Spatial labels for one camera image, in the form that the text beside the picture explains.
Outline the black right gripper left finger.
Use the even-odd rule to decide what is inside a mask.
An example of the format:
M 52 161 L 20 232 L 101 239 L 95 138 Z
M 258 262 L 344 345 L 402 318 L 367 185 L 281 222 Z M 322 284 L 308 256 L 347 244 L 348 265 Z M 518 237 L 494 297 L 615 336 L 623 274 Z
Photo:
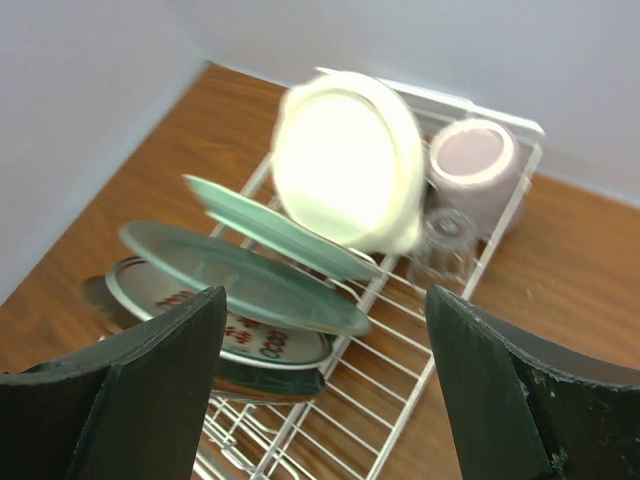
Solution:
M 1 375 L 4 479 L 188 479 L 226 322 L 226 292 Z

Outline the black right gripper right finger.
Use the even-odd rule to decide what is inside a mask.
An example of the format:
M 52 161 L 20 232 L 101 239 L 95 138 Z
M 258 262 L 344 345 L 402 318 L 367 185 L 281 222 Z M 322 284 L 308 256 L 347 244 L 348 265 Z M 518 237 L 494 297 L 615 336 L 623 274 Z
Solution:
M 425 299 L 465 479 L 636 479 L 639 372 L 501 320 L 441 287 Z

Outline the white plate with red lettering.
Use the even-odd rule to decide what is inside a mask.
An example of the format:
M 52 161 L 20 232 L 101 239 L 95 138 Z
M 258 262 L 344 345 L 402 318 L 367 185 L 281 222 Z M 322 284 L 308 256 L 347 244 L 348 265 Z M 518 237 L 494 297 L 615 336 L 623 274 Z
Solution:
M 129 257 L 82 281 L 85 300 L 113 333 L 147 321 L 195 290 L 151 263 Z M 320 365 L 332 354 L 320 332 L 270 326 L 230 312 L 212 389 L 215 397 L 253 404 L 295 404 L 325 388 Z

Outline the small clear glass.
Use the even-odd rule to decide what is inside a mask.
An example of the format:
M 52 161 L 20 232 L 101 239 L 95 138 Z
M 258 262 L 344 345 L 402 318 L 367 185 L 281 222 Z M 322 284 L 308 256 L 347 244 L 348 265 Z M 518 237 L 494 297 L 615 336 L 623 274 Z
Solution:
M 479 234 L 460 210 L 440 207 L 424 219 L 423 240 L 412 253 L 407 279 L 416 290 L 442 285 L 461 293 L 474 268 Z

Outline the plain teal green plate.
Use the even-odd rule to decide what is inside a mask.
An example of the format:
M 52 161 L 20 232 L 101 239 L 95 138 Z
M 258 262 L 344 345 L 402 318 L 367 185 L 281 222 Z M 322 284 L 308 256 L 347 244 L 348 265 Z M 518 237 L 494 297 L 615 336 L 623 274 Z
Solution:
M 133 252 L 185 285 L 221 286 L 228 308 L 271 326 L 362 336 L 368 316 L 345 297 L 286 264 L 225 240 L 152 221 L 120 227 Z

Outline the white wire dish rack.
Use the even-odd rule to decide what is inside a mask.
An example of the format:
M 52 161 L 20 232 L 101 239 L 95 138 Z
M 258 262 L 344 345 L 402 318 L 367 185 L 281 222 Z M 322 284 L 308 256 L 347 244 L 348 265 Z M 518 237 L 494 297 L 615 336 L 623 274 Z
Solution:
M 447 124 L 484 118 L 508 127 L 523 151 L 516 170 L 516 193 L 486 248 L 480 247 L 470 278 L 460 294 L 473 295 L 488 270 L 503 225 L 522 205 L 531 176 L 542 157 L 541 126 L 474 102 L 414 86 L 383 80 L 406 99 L 424 134 L 433 136 Z M 266 150 L 283 88 L 231 70 L 211 67 L 198 79 L 198 91 L 213 94 L 220 116 L 257 119 L 257 127 L 239 127 L 259 137 Z M 381 277 L 371 280 L 325 279 L 297 267 L 333 288 L 370 315 L 366 337 L 338 337 L 332 357 L 321 364 L 325 390 L 307 403 L 291 406 L 241 404 L 212 397 L 194 469 L 206 479 L 461 479 L 451 430 L 438 383 L 424 320 L 424 293 L 406 279 L 408 260 L 374 255 Z

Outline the floral plate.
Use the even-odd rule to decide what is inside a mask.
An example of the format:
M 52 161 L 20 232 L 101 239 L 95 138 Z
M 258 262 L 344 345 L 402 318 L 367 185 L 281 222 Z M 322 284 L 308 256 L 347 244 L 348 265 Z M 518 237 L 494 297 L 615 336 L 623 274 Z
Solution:
M 195 175 L 185 174 L 183 179 L 208 216 L 285 257 L 335 280 L 372 280 L 382 275 L 375 262 L 263 204 Z

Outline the purple translucent measuring cup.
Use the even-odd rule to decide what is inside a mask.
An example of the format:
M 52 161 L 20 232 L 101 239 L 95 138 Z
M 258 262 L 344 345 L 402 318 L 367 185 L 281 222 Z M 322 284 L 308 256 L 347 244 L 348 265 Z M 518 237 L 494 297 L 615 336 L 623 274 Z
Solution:
M 522 172 L 521 148 L 510 130 L 487 119 L 466 119 L 431 140 L 428 179 L 440 207 L 455 208 L 478 234 L 493 234 Z

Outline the cream plate with blue swirl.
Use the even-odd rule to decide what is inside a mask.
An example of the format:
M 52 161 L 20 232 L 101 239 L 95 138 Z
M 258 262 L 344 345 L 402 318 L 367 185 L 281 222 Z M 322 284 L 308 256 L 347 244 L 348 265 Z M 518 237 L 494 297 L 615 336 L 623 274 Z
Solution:
M 420 243 L 421 130 L 380 80 L 332 71 L 291 88 L 271 161 L 281 203 L 300 225 L 363 253 L 406 254 Z

